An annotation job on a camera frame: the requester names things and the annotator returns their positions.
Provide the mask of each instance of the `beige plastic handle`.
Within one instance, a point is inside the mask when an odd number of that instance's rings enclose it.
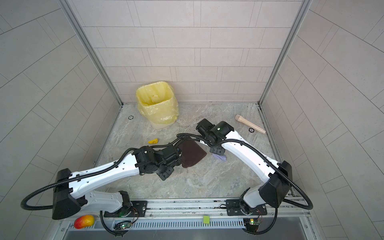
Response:
[[[250,121],[246,120],[246,119],[243,118],[242,116],[240,116],[240,115],[236,115],[236,116],[235,116],[235,119],[236,119],[236,121],[238,121],[238,122],[242,122],[242,123],[244,123],[245,125],[247,125],[248,127],[251,127],[251,128],[253,128],[253,129],[255,129],[255,130],[261,132],[262,134],[265,134],[265,130],[264,130],[264,129],[262,129],[261,127],[255,125],[255,124],[253,124],[253,123],[251,123]]]

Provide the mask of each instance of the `metal corner post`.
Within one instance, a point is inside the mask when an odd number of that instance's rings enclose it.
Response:
[[[288,37],[286,38],[286,40],[284,42],[284,46],[281,49],[280,55],[276,61],[275,66],[273,67],[271,76],[269,77],[269,80],[266,83],[265,89],[264,89],[263,94],[260,98],[259,105],[261,108],[262,108],[262,105],[265,101],[265,98],[266,98],[269,90],[271,89],[272,83],[275,80],[277,73],[279,72],[279,69],[283,63],[283,60],[284,60],[285,56],[287,55],[288,50],[293,43],[293,40],[294,40],[294,38],[295,38],[299,28],[300,28],[300,25],[304,20],[304,17],[305,17],[305,15],[306,15],[309,7],[310,7],[311,2],[312,2],[312,0],[303,0],[303,2],[301,3],[301,6],[299,8],[299,11],[297,12],[295,20],[293,21],[293,24],[292,24],[291,30],[288,34]]]
[[[97,57],[95,51],[93,50],[88,38],[86,37],[83,28],[80,26],[79,22],[77,21],[75,15],[73,14],[73,11],[71,7],[69,6],[67,0],[57,0],[61,9],[63,10],[65,16],[67,17],[68,21],[70,22],[72,28],[74,29],[76,35],[80,39],[80,42],[84,46],[85,50],[87,51],[89,57],[91,58],[92,62],[94,63],[97,71],[100,73],[100,76],[104,79],[104,81],[107,83],[108,88],[113,93],[115,99],[119,103],[120,106],[122,106],[122,101],[119,97],[119,94],[116,92],[114,86],[112,85],[112,82],[110,78],[108,77],[107,73],[105,72],[105,69],[103,65],[101,64],[99,58]]]

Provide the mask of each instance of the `brown cloth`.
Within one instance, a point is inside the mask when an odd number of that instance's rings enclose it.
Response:
[[[179,148],[181,149],[181,166],[183,168],[192,167],[207,154],[196,141],[185,140],[179,145]]]

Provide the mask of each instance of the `marble floor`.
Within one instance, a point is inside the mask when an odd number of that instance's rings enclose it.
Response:
[[[213,124],[226,121],[249,143],[274,158],[266,134],[257,131],[251,133],[248,126],[235,120],[235,115],[240,114],[263,127],[255,104],[179,104],[179,112],[180,116],[173,125],[154,130],[149,121],[140,115],[136,105],[124,105],[97,165],[118,160],[127,148],[146,146],[148,141],[154,138],[159,140],[159,144],[166,144],[174,140],[177,133],[198,134],[195,130],[196,124],[203,118]],[[207,155],[199,163],[186,169],[181,165],[174,167],[174,172],[165,181],[157,174],[136,175],[117,180],[98,190],[124,190],[133,199],[239,197],[248,187],[261,183],[257,175],[229,151],[225,152],[227,160],[222,161],[209,152],[208,146],[201,146]]]

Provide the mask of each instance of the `yellow trash bin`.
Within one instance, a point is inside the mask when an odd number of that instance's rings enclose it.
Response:
[[[166,82],[151,83],[136,90],[137,109],[154,129],[172,125],[179,116],[173,88]]]

